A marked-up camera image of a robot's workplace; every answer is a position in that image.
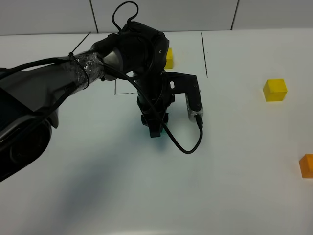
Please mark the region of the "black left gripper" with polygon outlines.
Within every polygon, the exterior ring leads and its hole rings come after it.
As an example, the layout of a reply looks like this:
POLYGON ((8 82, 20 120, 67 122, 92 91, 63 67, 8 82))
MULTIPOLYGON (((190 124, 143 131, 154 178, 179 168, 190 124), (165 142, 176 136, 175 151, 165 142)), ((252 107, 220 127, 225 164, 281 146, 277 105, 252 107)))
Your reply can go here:
POLYGON ((135 80, 135 83, 143 91, 142 94, 138 93, 137 96, 137 104, 141 110, 141 122, 143 125, 148 126, 151 138, 161 136, 161 124, 143 96, 145 95, 149 99, 158 111, 159 116, 163 118, 163 122, 167 124, 166 110, 175 101, 174 96, 169 94, 167 73, 162 71, 161 73, 150 74, 147 77, 144 77, 142 74, 136 74, 139 78, 135 80))

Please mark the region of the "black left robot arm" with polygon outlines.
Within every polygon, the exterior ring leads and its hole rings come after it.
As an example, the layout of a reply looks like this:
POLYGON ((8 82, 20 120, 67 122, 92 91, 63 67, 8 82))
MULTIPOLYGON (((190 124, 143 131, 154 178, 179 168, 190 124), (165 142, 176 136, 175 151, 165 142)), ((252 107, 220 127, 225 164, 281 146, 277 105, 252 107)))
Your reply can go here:
POLYGON ((95 80, 151 78, 163 72, 169 40, 164 33, 128 21, 91 49, 0 70, 0 178, 5 180, 38 159, 58 109, 95 80))

